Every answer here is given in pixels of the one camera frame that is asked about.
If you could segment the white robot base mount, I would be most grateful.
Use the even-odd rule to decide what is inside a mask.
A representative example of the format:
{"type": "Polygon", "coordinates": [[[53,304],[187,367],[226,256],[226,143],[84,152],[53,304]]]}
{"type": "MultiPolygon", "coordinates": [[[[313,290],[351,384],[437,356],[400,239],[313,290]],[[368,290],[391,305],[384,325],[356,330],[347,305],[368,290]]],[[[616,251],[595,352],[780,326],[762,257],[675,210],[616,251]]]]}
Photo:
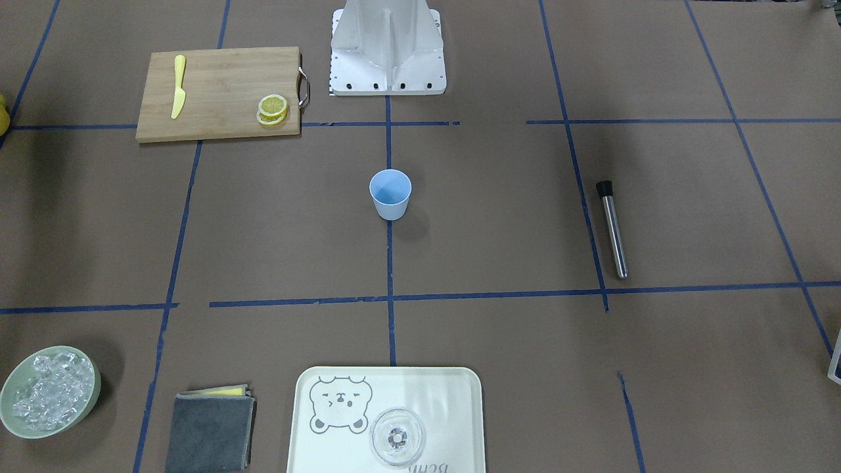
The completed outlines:
{"type": "Polygon", "coordinates": [[[441,16],[426,1],[348,1],[331,27],[330,95],[445,93],[441,16]]]}

